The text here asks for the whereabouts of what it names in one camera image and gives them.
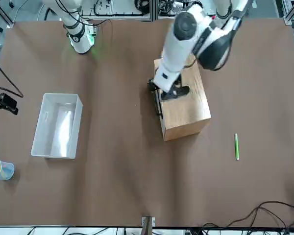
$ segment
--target brown table surface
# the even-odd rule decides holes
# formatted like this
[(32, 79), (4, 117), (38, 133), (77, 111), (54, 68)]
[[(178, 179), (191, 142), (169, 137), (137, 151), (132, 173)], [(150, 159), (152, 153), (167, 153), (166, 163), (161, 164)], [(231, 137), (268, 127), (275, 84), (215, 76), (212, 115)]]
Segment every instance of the brown table surface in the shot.
[[(17, 116), (0, 110), (0, 159), (16, 167), (13, 180), (0, 181), (0, 225), (140, 226), (150, 215), (157, 226), (225, 226), (266, 200), (294, 205), (292, 28), (282, 19), (244, 22), (226, 66), (201, 70), (210, 123), (163, 142), (147, 80), (168, 23), (115, 21), (111, 37), (107, 22), (85, 55), (61, 22), (8, 30), (0, 64), (25, 97)], [(1, 74), (0, 85), (11, 88)], [(81, 98), (75, 160), (30, 155), (44, 93)], [(294, 221), (293, 209), (266, 208)], [(277, 224), (261, 211), (254, 226)]]

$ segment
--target green marker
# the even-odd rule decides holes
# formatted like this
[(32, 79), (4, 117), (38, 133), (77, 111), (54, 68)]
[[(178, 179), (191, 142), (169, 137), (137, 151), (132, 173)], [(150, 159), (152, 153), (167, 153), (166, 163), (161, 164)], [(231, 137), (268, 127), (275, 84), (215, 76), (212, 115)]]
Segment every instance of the green marker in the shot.
[(238, 161), (240, 159), (240, 152), (239, 152), (239, 138), (237, 137), (237, 133), (235, 133), (234, 138), (235, 138), (235, 158)]

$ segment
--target white plastic bin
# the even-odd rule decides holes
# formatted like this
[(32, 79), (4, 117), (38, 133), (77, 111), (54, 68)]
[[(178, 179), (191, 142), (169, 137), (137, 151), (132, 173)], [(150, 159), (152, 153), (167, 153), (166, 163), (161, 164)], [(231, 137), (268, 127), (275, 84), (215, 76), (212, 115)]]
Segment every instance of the white plastic bin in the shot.
[(31, 155), (75, 158), (82, 108), (77, 94), (45, 93)]

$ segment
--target wooden box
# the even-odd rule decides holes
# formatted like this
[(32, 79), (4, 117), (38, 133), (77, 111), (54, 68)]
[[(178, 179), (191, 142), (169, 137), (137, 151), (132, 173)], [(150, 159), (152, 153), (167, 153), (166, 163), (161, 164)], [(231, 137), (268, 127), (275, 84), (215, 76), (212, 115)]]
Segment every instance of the wooden box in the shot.
[[(191, 55), (186, 64), (194, 61)], [(154, 69), (160, 59), (154, 60)], [(211, 118), (210, 110), (201, 81), (197, 61), (181, 73), (182, 85), (188, 85), (190, 92), (186, 96), (167, 101), (160, 101), (162, 90), (155, 92), (164, 141), (201, 132)]]

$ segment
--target cup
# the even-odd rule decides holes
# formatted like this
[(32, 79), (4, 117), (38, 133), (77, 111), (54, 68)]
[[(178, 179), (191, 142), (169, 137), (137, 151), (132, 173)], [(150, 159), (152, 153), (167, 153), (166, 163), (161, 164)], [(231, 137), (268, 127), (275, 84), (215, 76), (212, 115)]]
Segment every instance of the cup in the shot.
[(9, 180), (14, 174), (14, 165), (0, 161), (0, 180)]

